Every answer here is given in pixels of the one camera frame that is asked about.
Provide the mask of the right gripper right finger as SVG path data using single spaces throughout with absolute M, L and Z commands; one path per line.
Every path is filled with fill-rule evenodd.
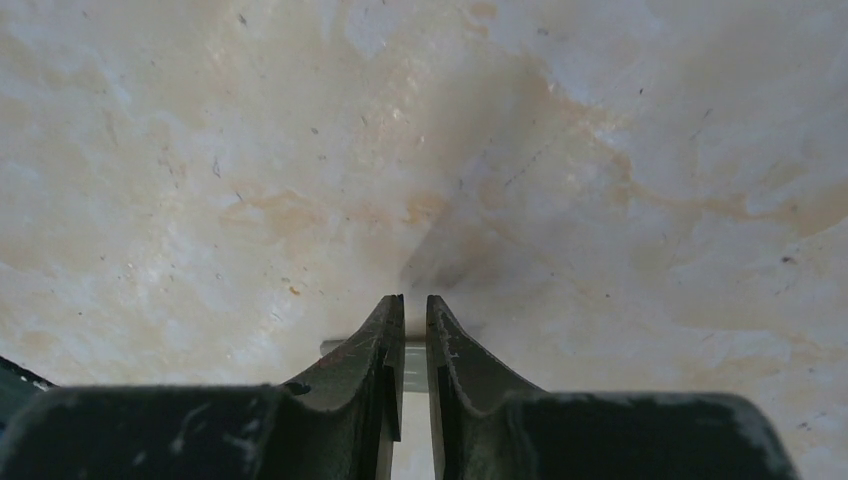
M 426 305 L 439 479 L 794 479 L 768 418 L 709 392 L 548 392 Z

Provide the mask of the grey battery cover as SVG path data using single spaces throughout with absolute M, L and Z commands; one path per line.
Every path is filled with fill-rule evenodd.
M 405 344 L 404 391 L 409 393 L 427 393 L 426 344 L 423 340 L 408 340 Z

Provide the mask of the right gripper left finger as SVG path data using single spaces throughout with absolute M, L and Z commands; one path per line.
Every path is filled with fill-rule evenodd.
M 280 384 L 85 386 L 35 396 L 5 479 L 387 479 L 400 438 L 404 302 Z

